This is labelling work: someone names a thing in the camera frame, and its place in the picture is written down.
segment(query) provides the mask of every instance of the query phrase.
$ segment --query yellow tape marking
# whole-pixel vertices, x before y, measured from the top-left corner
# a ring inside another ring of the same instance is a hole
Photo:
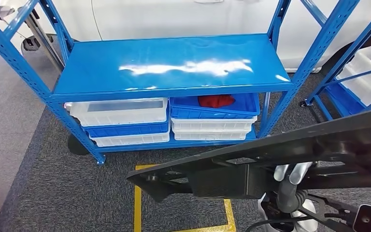
[[[136,170],[156,166],[150,165],[137,165]],[[227,225],[205,227],[200,229],[190,229],[177,232],[236,232],[234,213],[232,212],[231,200],[224,199],[225,213],[227,215]],[[138,186],[134,187],[134,232],[142,232],[142,189]]]

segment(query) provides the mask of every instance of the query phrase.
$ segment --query cable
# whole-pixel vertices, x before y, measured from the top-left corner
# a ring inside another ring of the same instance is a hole
[[[289,219],[259,221],[259,222],[256,222],[256,223],[252,224],[250,227],[248,227],[245,230],[245,232],[250,232],[250,231],[252,231],[253,228],[258,227],[258,226],[262,226],[262,225],[265,225],[265,224],[297,222],[297,221],[305,221],[305,220],[309,220],[309,219],[312,219],[312,217],[306,216],[306,217],[295,217],[295,218],[289,218]]]

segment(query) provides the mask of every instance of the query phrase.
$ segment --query gray carpet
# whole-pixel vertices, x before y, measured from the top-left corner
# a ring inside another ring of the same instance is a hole
[[[302,109],[298,103],[315,88],[320,78],[318,74],[308,78],[272,133],[316,123],[310,109]],[[275,94],[272,103],[275,104],[277,97]],[[106,164],[97,166],[91,156],[69,153],[67,136],[68,132],[46,109],[0,213],[0,231],[133,231],[134,186],[126,181],[127,173],[136,165],[163,163],[216,148],[110,153]],[[334,189],[318,193],[355,206],[371,204],[371,189]],[[259,220],[256,201],[232,200],[231,204],[237,231],[244,231]],[[143,194],[142,208],[143,232],[172,232],[227,224],[222,200],[173,195],[157,204]],[[318,231],[328,230],[319,226]]]

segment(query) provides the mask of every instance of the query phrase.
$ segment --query blue tray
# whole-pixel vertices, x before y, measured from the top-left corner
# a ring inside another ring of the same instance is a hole
[[[341,116],[354,115],[366,108],[360,99],[341,83],[327,86],[326,90],[340,104],[338,110]]]
[[[121,135],[135,135],[135,134],[166,133],[169,130],[169,122],[170,122],[169,113],[170,113],[170,106],[167,105],[167,120],[165,122],[94,126],[94,127],[82,127],[82,128],[92,138],[121,136]]]
[[[232,94],[235,102],[220,108],[201,107],[198,97],[170,98],[171,117],[179,119],[249,119],[259,115],[257,93]]]

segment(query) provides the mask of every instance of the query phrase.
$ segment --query shelf top surface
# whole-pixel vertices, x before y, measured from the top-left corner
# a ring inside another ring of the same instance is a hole
[[[222,35],[75,43],[54,94],[263,85],[291,85],[267,35]]]

